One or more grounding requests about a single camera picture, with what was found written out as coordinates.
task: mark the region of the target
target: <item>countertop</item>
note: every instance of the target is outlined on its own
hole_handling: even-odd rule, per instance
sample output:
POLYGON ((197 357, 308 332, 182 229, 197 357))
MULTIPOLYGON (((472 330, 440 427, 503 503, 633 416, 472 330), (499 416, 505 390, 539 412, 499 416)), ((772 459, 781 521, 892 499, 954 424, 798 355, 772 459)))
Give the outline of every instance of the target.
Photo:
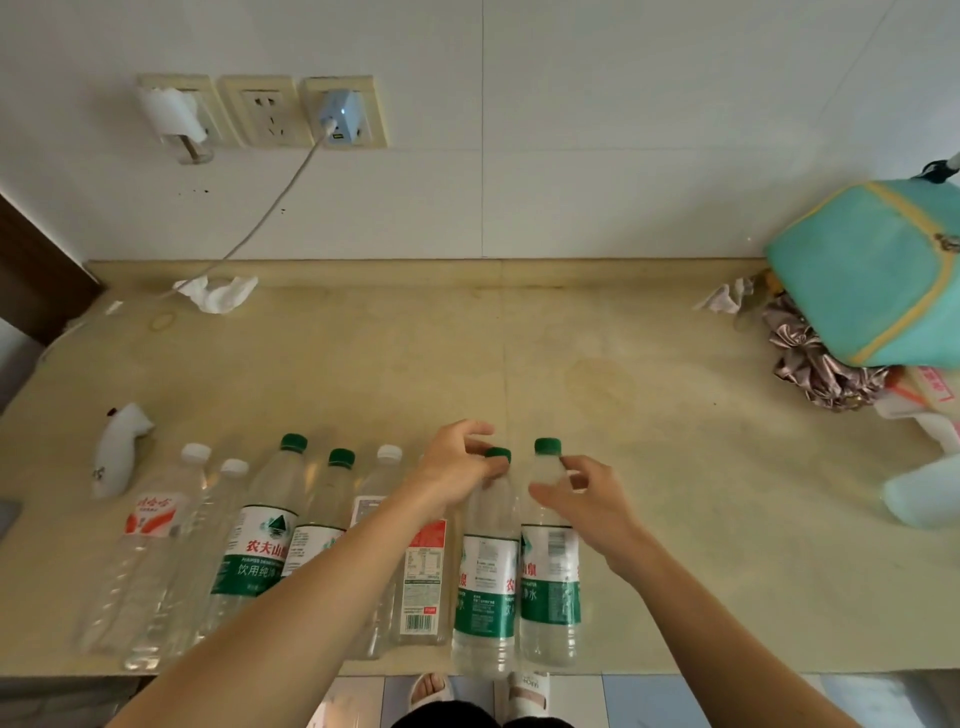
MULTIPOLYGON (((287 431, 308 436, 315 461, 355 448, 362 468, 379 443, 417 452, 469 416, 496 425, 522 480, 534 438, 559 437, 615 465, 650 529, 791 667, 960 666, 960 532, 899 525, 878 498, 935 445, 912 422, 814 407, 771 374, 760 325, 691 310, 756 261, 637 263, 632 279, 628 263, 606 279, 578 279, 574 263, 513 278, 506 264, 491 278, 446 263, 415 282, 395 265, 374 266, 377 285, 344 285, 343 269, 303 263, 340 273, 291 287, 248 263, 263 281, 225 316, 148 299, 135 264, 98 271, 116 288, 0 418, 0 497, 24 503, 0 542, 0 674, 119 671, 72 640, 131 505, 89 497, 105 415, 129 401, 156 423, 135 477, 189 441, 211 445, 214 465, 256 467, 287 431), (101 316, 118 297, 121 311, 101 316)), ((586 547, 581 574, 575 671, 676 671, 640 600, 586 547)), ((447 651, 397 649, 344 673, 443 669, 447 651)))

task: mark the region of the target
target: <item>tiled floor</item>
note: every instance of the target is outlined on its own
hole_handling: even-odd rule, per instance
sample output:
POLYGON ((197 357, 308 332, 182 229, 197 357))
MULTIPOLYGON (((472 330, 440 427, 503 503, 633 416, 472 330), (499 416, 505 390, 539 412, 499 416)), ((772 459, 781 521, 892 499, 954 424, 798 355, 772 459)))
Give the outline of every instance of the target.
MULTIPOLYGON (((960 679, 950 673, 929 674, 948 678, 951 686, 960 679)), ((948 701, 932 699, 931 681, 920 673, 804 677, 866 728, 958 724, 953 722, 957 714, 948 701)), ((318 722, 310 728, 390 728, 405 714, 415 679, 337 678, 328 698, 341 716, 329 718, 326 726, 318 722), (350 719, 343 720, 347 714, 350 719)), ((454 677, 453 684, 458 697, 493 715, 492 683, 454 677)), ((952 692, 952 688, 944 692, 932 685, 934 692, 952 692)), ((551 678, 551 694, 552 715, 578 728, 709 728, 693 693, 679 675, 555 675, 551 678)))

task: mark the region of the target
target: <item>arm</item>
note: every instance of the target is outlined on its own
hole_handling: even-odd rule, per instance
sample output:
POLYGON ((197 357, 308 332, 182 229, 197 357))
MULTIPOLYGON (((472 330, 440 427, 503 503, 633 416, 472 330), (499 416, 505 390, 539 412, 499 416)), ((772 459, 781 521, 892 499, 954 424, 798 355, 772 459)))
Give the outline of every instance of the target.
POLYGON ((853 728, 856 723, 751 635, 632 516, 616 474, 592 458, 563 458, 569 489, 530 494, 570 521, 642 597, 710 725, 853 728))
POLYGON ((442 427, 376 511, 191 649, 109 728, 306 725, 417 531, 507 470, 506 458, 471 454, 489 447, 472 433, 493 427, 442 427))

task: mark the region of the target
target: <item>wall outlet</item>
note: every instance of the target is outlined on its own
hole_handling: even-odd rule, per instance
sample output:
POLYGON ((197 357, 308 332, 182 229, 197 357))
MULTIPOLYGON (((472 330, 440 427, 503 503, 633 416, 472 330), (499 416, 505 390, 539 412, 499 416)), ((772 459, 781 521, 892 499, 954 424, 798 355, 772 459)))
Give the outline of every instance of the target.
POLYGON ((297 86, 289 76, 225 76, 220 83, 251 146, 313 146, 297 86))
POLYGON ((383 128, 380 102, 376 96, 373 76, 321 76, 303 80, 303 103, 315 138, 320 138, 320 109, 328 91, 346 88, 363 96, 365 120, 355 144, 330 145, 329 149, 383 149, 387 133, 383 128))
POLYGON ((206 129, 207 141, 217 147, 239 147, 240 136, 230 121, 217 93, 217 87, 204 75, 141 73, 136 77, 142 88, 175 88, 197 100, 197 119, 206 129))

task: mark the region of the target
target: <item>white slipper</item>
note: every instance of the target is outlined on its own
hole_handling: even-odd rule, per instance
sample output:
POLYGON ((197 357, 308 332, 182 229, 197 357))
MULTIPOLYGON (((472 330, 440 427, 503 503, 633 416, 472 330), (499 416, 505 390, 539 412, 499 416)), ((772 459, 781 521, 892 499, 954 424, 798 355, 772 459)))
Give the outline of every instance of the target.
POLYGON ((549 675, 540 672, 511 672, 507 677, 507 684, 510 686, 510 697, 507 699, 509 720, 550 715, 549 675))
POLYGON ((410 688, 410 696, 407 698, 407 713, 413 713, 420 706, 426 705, 427 703, 437 703, 441 701, 456 700, 456 696, 453 694, 453 683, 450 682, 450 678, 447 675, 442 675, 439 672, 425 672, 423 675, 414 680, 413 686, 410 688), (444 681, 444 689, 441 691, 431 692, 426 697, 422 697, 416 703, 414 702, 414 691, 417 689, 417 685, 424 680, 427 675, 437 675, 444 681))

